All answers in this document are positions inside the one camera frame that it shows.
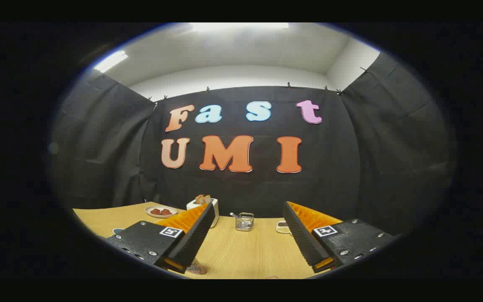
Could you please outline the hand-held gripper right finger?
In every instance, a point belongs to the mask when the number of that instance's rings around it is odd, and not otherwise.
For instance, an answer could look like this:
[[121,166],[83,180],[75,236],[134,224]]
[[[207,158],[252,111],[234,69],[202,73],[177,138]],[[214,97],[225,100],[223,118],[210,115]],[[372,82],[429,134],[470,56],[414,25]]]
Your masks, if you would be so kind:
[[359,262],[395,241],[360,219],[342,221],[291,201],[284,203],[283,218],[314,273]]

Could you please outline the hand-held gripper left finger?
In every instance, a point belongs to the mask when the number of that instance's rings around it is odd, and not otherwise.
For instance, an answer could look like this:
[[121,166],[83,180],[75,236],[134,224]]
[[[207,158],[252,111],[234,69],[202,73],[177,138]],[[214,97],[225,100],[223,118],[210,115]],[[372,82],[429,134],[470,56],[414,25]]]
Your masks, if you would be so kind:
[[136,222],[106,241],[149,266],[185,273],[215,216],[213,204],[203,204],[159,222]]

